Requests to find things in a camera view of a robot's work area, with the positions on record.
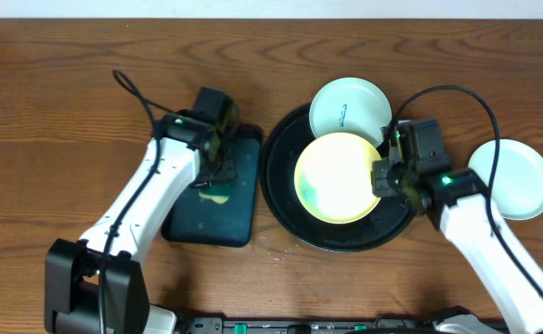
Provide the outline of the green and yellow sponge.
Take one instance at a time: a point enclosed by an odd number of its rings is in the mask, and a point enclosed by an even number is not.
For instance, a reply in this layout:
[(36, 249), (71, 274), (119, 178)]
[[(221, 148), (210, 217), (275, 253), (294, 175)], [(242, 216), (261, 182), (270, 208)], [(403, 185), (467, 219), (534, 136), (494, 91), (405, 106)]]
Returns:
[(211, 200), (216, 204), (223, 205), (229, 200), (230, 192), (229, 184), (218, 184), (200, 189), (199, 196), (201, 199)]

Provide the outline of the yellow plate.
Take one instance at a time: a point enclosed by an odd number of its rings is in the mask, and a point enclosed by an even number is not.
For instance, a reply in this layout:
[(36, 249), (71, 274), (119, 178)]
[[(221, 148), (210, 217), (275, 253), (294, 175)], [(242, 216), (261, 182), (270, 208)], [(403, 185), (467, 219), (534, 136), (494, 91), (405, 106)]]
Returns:
[(313, 140), (298, 158), (293, 183), (305, 210), (332, 225), (351, 224), (372, 212), (372, 163), (381, 158), (366, 139), (333, 133)]

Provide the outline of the light blue plate bottom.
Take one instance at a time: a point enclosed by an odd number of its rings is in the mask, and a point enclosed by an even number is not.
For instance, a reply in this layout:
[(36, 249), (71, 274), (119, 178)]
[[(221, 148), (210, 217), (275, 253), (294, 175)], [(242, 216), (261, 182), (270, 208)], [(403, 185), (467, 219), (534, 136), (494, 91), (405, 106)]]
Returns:
[(506, 220), (523, 221), (543, 212), (543, 157), (526, 144), (501, 139), (492, 201)]

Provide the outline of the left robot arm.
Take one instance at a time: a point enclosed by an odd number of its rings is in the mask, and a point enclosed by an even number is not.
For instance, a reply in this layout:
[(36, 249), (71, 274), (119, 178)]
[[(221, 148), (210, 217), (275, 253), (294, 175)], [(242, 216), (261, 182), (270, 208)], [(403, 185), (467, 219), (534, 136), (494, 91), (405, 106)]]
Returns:
[(228, 116), (190, 111), (153, 123), (145, 156), (117, 199), (78, 240), (50, 247), (47, 332), (174, 332), (176, 313), (149, 301), (143, 263), (182, 192), (216, 181), (223, 145), (238, 127)]

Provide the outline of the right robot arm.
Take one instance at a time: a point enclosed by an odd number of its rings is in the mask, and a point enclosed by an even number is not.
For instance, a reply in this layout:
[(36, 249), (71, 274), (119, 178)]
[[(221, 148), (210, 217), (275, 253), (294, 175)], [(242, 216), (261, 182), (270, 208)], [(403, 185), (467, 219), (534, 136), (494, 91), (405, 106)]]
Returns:
[(372, 192), (404, 199), (427, 215), (464, 256), (510, 332), (543, 333), (543, 271), (512, 233), (470, 169), (418, 174), (402, 162), (374, 161)]

